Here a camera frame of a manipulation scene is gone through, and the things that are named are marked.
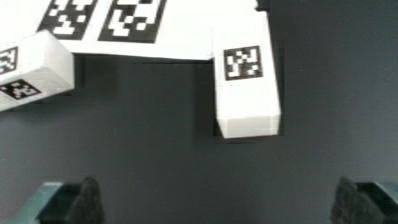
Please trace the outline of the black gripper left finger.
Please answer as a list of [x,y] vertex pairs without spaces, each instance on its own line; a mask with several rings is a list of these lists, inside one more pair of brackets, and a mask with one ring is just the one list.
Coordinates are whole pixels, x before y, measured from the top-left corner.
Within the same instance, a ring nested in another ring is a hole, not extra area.
[[105,224],[99,183],[44,182],[23,205],[14,224]]

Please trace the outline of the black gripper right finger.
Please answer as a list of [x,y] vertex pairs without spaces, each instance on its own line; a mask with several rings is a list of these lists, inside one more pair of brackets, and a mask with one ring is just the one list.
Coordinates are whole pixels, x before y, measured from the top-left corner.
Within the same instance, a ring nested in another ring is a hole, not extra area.
[[398,224],[398,184],[339,179],[330,209],[332,224]]

